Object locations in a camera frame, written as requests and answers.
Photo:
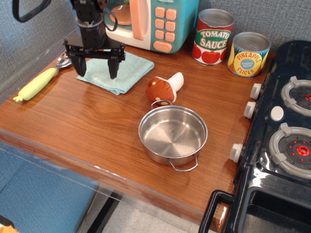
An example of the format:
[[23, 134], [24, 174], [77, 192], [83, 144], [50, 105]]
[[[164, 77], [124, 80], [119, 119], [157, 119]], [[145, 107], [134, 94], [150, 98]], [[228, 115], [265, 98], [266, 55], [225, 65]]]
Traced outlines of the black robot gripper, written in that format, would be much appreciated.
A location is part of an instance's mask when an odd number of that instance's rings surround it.
[[76, 19], [79, 34], [63, 40], [66, 53], [79, 76], [86, 73], [86, 58], [108, 59], [111, 79], [115, 79], [119, 63], [125, 60], [125, 45], [106, 35], [103, 19], [87, 22]]

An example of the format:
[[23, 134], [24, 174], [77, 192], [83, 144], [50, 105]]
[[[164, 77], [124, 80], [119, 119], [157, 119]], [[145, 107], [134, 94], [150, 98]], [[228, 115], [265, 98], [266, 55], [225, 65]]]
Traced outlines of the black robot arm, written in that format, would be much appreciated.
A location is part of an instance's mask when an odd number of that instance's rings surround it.
[[109, 38], [104, 23], [104, 0], [73, 0], [80, 36], [66, 38], [63, 44], [80, 76], [86, 73], [86, 58], [106, 59], [110, 78], [117, 77], [119, 63], [125, 60], [125, 45]]

